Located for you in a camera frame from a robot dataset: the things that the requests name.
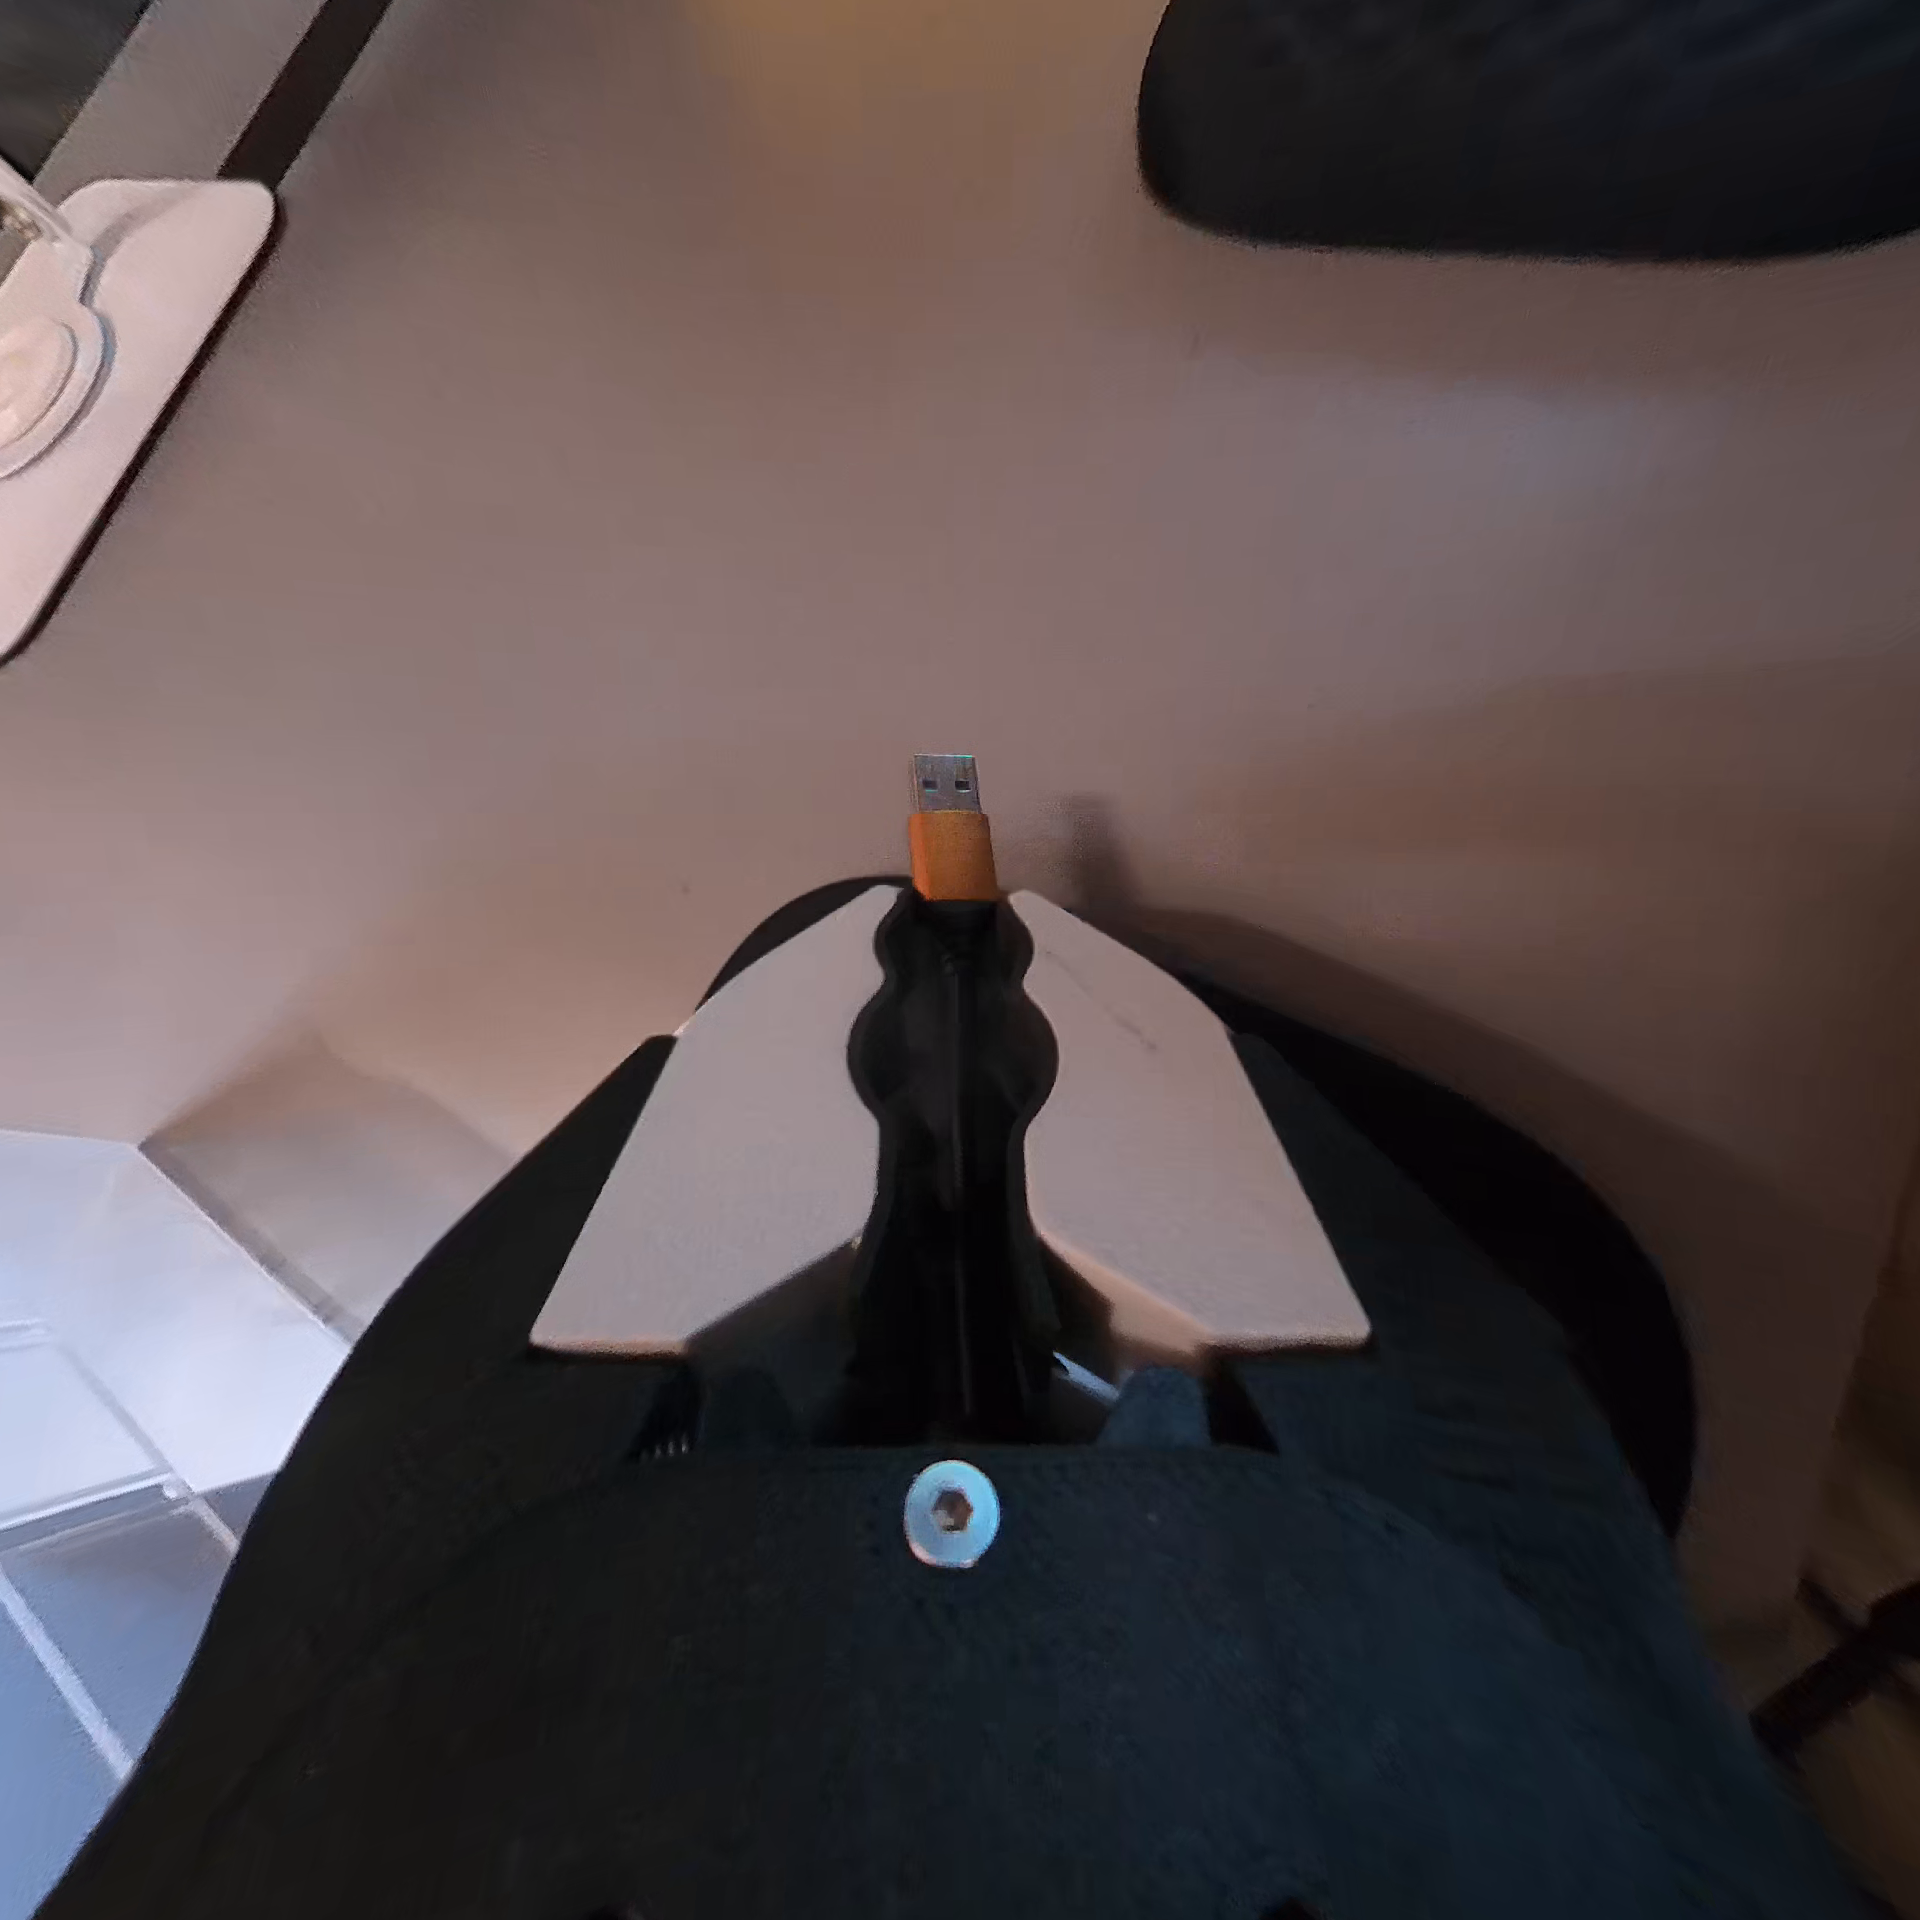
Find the white document stand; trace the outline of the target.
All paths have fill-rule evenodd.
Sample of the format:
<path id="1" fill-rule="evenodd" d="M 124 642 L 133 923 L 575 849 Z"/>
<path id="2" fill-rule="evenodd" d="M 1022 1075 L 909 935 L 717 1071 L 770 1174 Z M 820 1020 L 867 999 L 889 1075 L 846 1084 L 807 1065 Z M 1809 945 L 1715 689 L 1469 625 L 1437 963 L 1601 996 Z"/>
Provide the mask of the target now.
<path id="1" fill-rule="evenodd" d="M 3 658 L 31 644 L 275 238 L 253 180 L 102 179 L 46 200 L 4 162 Z"/>

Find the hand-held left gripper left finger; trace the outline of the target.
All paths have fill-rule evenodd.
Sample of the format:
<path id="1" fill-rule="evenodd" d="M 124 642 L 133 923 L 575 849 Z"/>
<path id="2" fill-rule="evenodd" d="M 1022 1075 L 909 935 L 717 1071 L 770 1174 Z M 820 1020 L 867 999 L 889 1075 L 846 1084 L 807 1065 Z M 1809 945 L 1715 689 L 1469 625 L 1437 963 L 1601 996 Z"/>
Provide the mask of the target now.
<path id="1" fill-rule="evenodd" d="M 667 1046 L 530 1348 L 662 1364 L 721 1434 L 921 1439 L 954 1377 L 964 926 L 867 880 L 766 934 Z"/>

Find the clear acrylic box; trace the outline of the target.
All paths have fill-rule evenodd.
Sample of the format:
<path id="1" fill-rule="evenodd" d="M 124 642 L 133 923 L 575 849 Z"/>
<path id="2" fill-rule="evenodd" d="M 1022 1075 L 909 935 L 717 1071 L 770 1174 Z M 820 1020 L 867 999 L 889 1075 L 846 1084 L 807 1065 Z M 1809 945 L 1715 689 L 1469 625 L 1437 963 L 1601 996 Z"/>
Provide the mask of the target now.
<path id="1" fill-rule="evenodd" d="M 346 1354 L 138 1148 L 4 1131 L 4 1915 L 153 1739 Z"/>

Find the black wrist rest pad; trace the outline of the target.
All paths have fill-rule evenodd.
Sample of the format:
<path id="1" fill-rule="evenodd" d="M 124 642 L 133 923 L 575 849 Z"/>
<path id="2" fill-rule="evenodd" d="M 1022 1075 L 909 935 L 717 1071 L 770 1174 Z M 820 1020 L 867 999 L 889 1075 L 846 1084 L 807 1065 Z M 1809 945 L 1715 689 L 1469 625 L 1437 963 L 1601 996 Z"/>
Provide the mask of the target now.
<path id="1" fill-rule="evenodd" d="M 1915 231 L 1915 2 L 1178 2 L 1146 190 L 1290 250 L 1697 265 Z"/>

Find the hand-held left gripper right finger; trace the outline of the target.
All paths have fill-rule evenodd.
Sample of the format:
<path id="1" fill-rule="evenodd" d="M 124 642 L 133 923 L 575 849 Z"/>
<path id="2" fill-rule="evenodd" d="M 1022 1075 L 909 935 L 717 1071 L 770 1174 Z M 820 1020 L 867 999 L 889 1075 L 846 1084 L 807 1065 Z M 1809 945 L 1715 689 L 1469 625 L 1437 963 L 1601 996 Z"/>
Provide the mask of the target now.
<path id="1" fill-rule="evenodd" d="M 956 1427 L 1049 1435 L 1065 1311 L 1122 1358 L 1359 1354 L 1373 1337 L 1227 1027 L 1036 895 L 956 907 Z"/>

